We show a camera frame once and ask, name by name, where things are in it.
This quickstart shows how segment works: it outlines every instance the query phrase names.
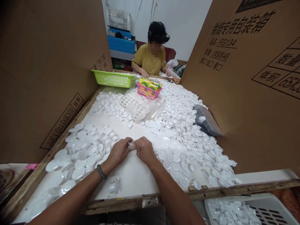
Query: green bracelet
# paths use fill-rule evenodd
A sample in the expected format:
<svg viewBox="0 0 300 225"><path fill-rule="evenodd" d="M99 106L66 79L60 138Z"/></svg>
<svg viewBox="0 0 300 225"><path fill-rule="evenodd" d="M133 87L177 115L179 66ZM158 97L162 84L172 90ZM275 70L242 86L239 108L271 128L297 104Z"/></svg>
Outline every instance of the green bracelet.
<svg viewBox="0 0 300 225"><path fill-rule="evenodd" d="M101 175L102 179L106 180L107 176L105 176L105 174L103 173L101 166L99 164L97 165L97 170L98 170L99 174Z"/></svg>

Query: person's left hand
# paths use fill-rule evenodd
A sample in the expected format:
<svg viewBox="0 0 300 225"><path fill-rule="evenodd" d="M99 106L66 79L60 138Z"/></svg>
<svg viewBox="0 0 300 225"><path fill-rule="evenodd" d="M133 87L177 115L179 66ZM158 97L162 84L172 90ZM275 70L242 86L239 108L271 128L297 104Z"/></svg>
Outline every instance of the person's left hand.
<svg viewBox="0 0 300 225"><path fill-rule="evenodd" d="M113 167L113 169L117 168L127 157L130 149L128 148L129 143L132 142L132 138L127 137L125 139L119 140L114 144L108 158L107 163Z"/></svg>
<svg viewBox="0 0 300 225"><path fill-rule="evenodd" d="M167 69L167 71L166 71L166 76L167 76L167 77L170 77L171 75L172 75L171 70L170 70L170 69Z"/></svg>

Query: green plastic basket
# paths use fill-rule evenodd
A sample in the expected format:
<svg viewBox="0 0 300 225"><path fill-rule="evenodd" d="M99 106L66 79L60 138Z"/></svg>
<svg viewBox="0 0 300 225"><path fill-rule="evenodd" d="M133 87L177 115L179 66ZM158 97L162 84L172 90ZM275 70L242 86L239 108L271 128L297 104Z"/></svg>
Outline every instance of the green plastic basket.
<svg viewBox="0 0 300 225"><path fill-rule="evenodd" d="M115 72L106 72L99 70L91 70L94 72L95 78L98 84L121 87L121 88L130 88L134 86L136 76L115 73Z"/></svg>

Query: pink plastic basket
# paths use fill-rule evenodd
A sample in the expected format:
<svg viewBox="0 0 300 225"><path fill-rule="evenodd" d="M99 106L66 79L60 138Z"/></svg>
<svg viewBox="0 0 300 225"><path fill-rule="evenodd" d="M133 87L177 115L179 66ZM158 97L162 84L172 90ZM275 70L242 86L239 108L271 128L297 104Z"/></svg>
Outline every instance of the pink plastic basket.
<svg viewBox="0 0 300 225"><path fill-rule="evenodd" d="M149 99L152 99L152 100L154 100L158 97L158 95L159 95L159 93L162 89L163 88L161 87L159 89L159 91L157 92L157 91L154 91L150 88L147 88L145 86L140 85L140 83L137 83L137 92L138 92L138 94L140 94L142 96L145 96L145 97L147 97Z"/></svg>

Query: yellow shirt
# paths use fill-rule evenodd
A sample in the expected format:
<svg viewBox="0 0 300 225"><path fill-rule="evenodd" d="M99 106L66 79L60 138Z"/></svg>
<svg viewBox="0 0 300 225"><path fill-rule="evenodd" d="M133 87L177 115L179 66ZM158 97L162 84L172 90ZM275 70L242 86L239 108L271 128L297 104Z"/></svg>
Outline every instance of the yellow shirt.
<svg viewBox="0 0 300 225"><path fill-rule="evenodd" d="M143 68L149 75L159 76L160 70L167 67L166 53L162 51L160 56L154 56L150 52L148 44L144 44L135 53L131 64L133 63Z"/></svg>

